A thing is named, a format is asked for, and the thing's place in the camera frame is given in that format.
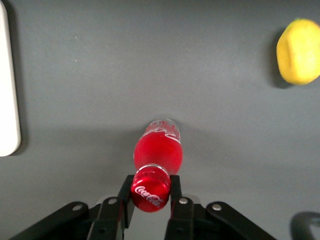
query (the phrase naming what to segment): red bottle cap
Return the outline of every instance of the red bottle cap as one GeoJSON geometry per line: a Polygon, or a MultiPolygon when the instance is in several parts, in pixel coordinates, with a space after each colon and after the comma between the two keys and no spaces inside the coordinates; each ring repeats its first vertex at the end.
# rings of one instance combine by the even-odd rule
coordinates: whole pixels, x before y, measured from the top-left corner
{"type": "Polygon", "coordinates": [[[131,198],[144,212],[156,212],[168,202],[171,180],[168,172],[157,164],[141,167],[135,174],[131,186],[131,198]]]}

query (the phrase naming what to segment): lemon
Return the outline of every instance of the lemon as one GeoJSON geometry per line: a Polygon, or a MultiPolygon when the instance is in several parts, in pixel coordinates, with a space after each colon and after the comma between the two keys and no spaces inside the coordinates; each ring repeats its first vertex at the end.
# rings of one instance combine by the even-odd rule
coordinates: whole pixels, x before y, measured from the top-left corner
{"type": "Polygon", "coordinates": [[[290,84],[305,85],[320,75],[320,26],[298,18],[284,30],[276,46],[280,74],[290,84]]]}

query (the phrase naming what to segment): gray table surface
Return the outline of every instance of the gray table surface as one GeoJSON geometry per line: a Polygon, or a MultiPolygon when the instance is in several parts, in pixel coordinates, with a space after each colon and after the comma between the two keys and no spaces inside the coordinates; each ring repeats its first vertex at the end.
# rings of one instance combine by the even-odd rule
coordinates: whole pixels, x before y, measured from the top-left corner
{"type": "MultiPolygon", "coordinates": [[[[276,44],[320,1],[2,0],[22,143],[0,158],[0,239],[134,174],[150,121],[181,130],[182,192],[224,201],[279,240],[320,212],[320,81],[280,77],[276,44]]],[[[164,238],[170,209],[136,210],[125,239],[164,238]]]]}

